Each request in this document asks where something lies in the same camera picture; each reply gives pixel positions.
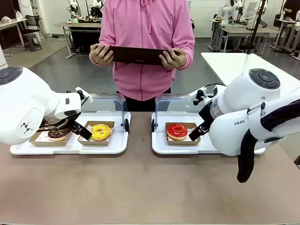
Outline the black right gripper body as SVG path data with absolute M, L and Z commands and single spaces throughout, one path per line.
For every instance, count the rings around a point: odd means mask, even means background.
M 214 121 L 210 113 L 211 104 L 212 101 L 210 100 L 208 103 L 204 105 L 204 107 L 198 113 L 200 117 L 203 119 L 203 123 L 200 125 L 201 128 L 210 128 L 212 122 Z

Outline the person's right hand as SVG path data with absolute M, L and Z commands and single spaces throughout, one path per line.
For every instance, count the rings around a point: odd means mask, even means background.
M 113 51 L 109 50 L 109 46 L 104 44 L 91 45 L 90 60 L 97 65 L 108 65 L 113 60 Z

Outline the person's left hand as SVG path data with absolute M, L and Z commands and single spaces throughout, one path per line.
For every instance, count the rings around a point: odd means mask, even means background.
M 179 69 L 187 62 L 186 52 L 179 48 L 169 48 L 159 55 L 162 65 L 166 69 Z

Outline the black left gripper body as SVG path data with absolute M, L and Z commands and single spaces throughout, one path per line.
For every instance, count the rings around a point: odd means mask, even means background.
M 76 135 L 80 134 L 82 126 L 76 121 L 76 119 L 81 115 L 81 113 L 76 113 L 74 115 L 67 117 L 66 128 L 75 133 Z

